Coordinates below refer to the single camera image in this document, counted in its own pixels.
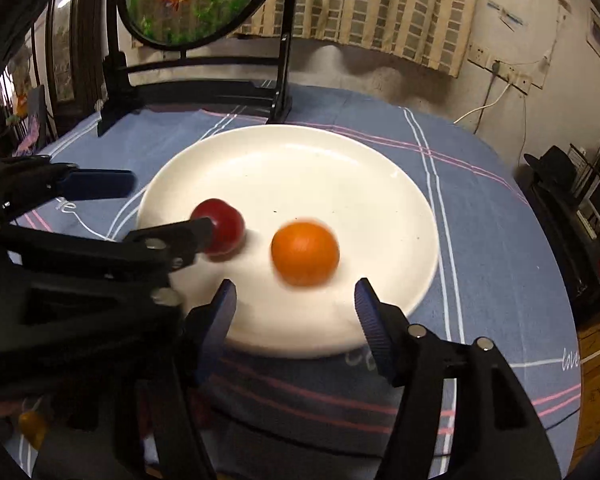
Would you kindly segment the dark red plum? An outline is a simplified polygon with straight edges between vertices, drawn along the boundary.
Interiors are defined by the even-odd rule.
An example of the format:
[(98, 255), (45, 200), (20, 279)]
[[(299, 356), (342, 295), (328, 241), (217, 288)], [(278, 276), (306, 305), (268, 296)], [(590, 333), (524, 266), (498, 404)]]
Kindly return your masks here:
[(242, 214), (218, 198), (204, 200), (193, 210), (190, 218), (208, 218), (213, 223), (211, 243), (206, 249), (206, 254), (210, 257), (225, 256), (234, 252), (246, 235)]

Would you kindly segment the orange tangerine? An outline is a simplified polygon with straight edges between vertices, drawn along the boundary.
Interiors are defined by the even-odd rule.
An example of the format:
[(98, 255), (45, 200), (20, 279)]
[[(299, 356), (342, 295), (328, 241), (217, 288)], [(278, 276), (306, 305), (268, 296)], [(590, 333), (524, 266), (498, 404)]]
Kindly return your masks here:
[(272, 238), (270, 254), (278, 276), (297, 287), (326, 283), (340, 261), (339, 245), (332, 231), (309, 220), (282, 226)]

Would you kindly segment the blue striped tablecloth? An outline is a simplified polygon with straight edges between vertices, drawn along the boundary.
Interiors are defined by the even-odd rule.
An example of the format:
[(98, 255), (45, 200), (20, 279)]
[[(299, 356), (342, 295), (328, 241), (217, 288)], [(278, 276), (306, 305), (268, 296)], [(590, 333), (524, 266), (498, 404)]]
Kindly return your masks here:
[[(550, 245), (509, 170), (447, 120), (346, 90), (295, 86), (294, 124), (391, 159), (436, 215), (441, 262), (414, 321), (438, 336), (494, 340), (524, 385), (560, 468), (576, 443), (580, 356)], [(213, 463), (245, 479), (369, 479), (400, 401), (367, 348), (291, 361), (227, 351), (208, 382)]]

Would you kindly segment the dark wooden cabinet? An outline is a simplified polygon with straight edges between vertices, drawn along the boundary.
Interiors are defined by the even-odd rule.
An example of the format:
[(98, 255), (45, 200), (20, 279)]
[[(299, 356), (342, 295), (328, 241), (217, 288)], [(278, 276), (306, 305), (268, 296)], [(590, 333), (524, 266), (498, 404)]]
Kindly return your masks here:
[(46, 80), (52, 121), (63, 136), (102, 98), (104, 0), (50, 0), (45, 22)]

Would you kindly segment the round goldfish screen ornament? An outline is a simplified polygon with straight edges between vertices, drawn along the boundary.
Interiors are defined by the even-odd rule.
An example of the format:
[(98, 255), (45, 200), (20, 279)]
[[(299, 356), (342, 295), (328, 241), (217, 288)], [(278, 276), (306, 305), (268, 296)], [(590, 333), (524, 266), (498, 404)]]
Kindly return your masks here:
[[(276, 55), (200, 55), (198, 49), (237, 32), (266, 0), (106, 0), (107, 99), (97, 133), (147, 107), (210, 105), (251, 112), (270, 124), (291, 110), (288, 90), (296, 0), (283, 0)], [(272, 86), (249, 80), (193, 79), (133, 84), (132, 76), (169, 68), (256, 66), (276, 71)]]

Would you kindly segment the white oval plate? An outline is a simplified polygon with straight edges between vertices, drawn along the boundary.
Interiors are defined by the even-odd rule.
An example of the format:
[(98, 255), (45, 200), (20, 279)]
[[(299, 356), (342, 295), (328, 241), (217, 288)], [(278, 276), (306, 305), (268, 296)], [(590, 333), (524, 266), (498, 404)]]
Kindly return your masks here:
[[(439, 235), (416, 183), (394, 162), (338, 134), (300, 126), (251, 126), (219, 133), (175, 155), (140, 202), (141, 229), (186, 220), (203, 200), (218, 198), (246, 222), (245, 245), (224, 261), (198, 259), (172, 274), (194, 308), (223, 280), (237, 289), (227, 343), (261, 356), (317, 358), (364, 344), (354, 288), (366, 278), (386, 304), (413, 312), (436, 275)], [(275, 232), (315, 220), (340, 248), (335, 275), (316, 287), (294, 287), (274, 270)]]

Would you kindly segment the black hat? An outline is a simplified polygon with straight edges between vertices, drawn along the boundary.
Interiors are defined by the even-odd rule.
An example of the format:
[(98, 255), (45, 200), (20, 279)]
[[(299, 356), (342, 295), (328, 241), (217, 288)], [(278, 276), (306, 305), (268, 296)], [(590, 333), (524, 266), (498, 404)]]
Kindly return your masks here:
[(568, 155), (558, 146), (551, 146), (541, 157), (524, 153), (524, 161), (543, 178), (570, 188), (576, 180), (577, 169)]

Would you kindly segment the beige checked curtain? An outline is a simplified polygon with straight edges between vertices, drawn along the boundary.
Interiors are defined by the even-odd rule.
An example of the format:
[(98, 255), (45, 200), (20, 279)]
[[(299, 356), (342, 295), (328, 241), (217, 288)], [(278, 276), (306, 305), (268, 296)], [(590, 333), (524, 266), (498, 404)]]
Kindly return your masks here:
[(292, 36), (391, 54), (456, 77), (478, 0), (297, 0)]

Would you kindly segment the white wall socket strip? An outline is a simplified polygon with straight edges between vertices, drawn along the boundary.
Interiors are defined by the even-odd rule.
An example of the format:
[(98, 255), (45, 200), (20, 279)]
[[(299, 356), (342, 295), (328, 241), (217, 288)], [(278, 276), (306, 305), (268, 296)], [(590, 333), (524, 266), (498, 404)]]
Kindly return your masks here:
[(529, 94), (532, 77), (524, 73), (517, 65), (500, 60), (487, 48), (471, 42), (468, 46), (467, 61), (487, 70), (502, 81), (506, 81), (523, 94)]

